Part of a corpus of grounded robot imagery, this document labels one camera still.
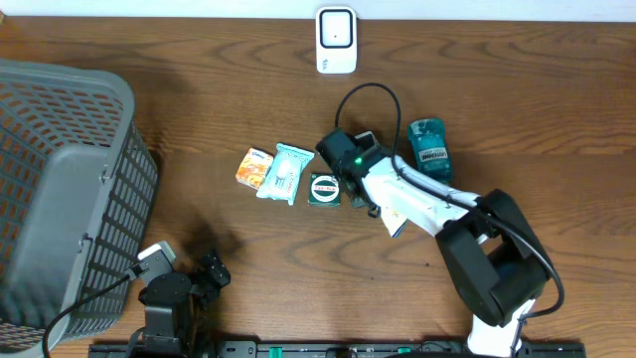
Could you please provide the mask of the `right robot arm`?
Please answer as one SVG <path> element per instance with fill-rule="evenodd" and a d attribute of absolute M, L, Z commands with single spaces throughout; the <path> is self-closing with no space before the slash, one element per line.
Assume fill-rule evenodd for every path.
<path fill-rule="evenodd" d="M 412 222 L 433 236 L 454 287 L 473 314 L 467 341 L 477 355 L 512 357 L 521 329 L 555 267 L 506 192 L 485 196 L 442 184 L 409 166 L 367 132 L 337 128 L 316 146 L 352 202 L 387 223 Z"/>

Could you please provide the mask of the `small orange snack packet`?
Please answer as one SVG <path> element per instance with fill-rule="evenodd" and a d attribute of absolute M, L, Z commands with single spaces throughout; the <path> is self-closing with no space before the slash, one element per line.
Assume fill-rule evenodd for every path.
<path fill-rule="evenodd" d="M 266 178 L 273 159 L 274 157 L 267 152 L 250 148 L 238 167 L 236 180 L 242 185 L 258 190 Z"/>

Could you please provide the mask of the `teal wet wipes pack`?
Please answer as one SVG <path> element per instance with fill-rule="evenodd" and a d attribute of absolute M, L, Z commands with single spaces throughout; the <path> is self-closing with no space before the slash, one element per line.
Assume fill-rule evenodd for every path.
<path fill-rule="evenodd" d="M 312 151 L 277 143 L 276 155 L 256 192 L 260 199 L 283 200 L 293 206 L 304 169 L 313 160 Z"/>

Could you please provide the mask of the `yellow snack bag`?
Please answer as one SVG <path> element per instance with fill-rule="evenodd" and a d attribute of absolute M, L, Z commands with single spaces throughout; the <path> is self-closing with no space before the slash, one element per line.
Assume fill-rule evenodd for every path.
<path fill-rule="evenodd" d="M 381 219 L 392 238 L 401 234 L 407 222 L 405 215 L 389 207 L 381 208 Z"/>

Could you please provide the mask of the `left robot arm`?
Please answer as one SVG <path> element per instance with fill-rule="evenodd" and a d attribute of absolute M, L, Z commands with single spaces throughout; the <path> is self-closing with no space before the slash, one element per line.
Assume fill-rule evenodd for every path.
<path fill-rule="evenodd" d="M 231 283 L 231 275 L 215 250 L 198 260 L 189 273 L 173 268 L 164 250 L 145 251 L 131 268 L 144 282 L 138 300 L 144 326 L 130 337 L 126 357 L 208 357 L 211 341 L 203 331 L 202 312 Z"/>

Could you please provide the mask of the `blue mouthwash bottle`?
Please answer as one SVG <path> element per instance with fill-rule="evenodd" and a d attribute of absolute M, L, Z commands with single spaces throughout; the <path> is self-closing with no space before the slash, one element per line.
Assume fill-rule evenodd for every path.
<path fill-rule="evenodd" d="M 448 184 L 453 173 L 443 121 L 437 117 L 415 120 L 407 127 L 407 138 L 417 170 L 442 184 Z"/>

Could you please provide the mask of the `green square box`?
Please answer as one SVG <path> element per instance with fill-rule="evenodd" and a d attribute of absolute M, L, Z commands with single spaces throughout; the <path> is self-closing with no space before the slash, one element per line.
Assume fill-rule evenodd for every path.
<path fill-rule="evenodd" d="M 339 207 L 341 205 L 341 190 L 334 175 L 311 174 L 308 205 L 312 207 Z"/>

